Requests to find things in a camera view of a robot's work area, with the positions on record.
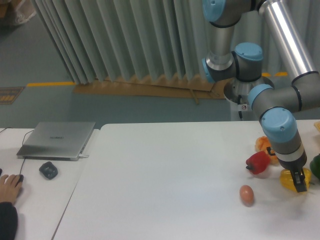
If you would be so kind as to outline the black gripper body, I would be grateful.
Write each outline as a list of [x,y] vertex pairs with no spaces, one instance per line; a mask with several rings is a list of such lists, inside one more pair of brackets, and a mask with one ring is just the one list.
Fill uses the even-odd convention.
[[276,156],[280,165],[293,173],[300,172],[307,162],[307,155],[305,148],[300,146],[295,152],[289,154],[281,154],[267,147],[267,153],[270,156]]

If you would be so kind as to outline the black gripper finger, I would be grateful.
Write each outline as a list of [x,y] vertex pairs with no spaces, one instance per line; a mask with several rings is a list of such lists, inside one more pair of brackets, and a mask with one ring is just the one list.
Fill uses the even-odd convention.
[[304,170],[298,169],[298,170],[291,170],[290,171],[292,181],[293,181],[293,186],[295,190],[298,193],[304,193],[307,191],[307,185],[305,181],[305,173]]

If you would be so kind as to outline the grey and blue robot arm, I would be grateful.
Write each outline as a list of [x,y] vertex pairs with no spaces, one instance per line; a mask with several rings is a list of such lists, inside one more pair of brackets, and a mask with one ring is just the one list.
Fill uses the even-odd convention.
[[[307,155],[297,129],[295,112],[320,105],[320,74],[283,0],[204,0],[205,19],[218,29],[216,42],[202,60],[206,78],[215,83],[234,78],[253,84],[247,102],[258,117],[280,165],[289,170],[295,190],[307,190]],[[235,25],[242,15],[257,11],[268,25],[285,65],[291,86],[279,90],[262,82],[263,53],[244,42],[230,50]]]

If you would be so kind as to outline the person's bare hand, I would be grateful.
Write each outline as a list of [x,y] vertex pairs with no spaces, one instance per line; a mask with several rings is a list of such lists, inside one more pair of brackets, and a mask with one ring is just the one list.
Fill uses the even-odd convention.
[[22,182],[20,182],[20,175],[5,174],[0,177],[0,202],[15,204]]

